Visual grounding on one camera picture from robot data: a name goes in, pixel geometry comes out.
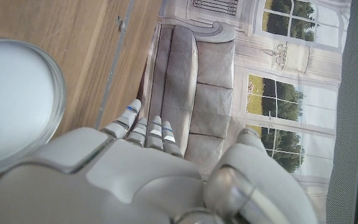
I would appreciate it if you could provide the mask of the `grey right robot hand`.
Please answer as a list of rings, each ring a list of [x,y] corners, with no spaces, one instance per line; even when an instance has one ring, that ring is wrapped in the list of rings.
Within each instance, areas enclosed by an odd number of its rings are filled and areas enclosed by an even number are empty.
[[[316,223],[299,183],[244,128],[208,178],[170,123],[134,100],[104,129],[78,128],[0,169],[0,223]]]

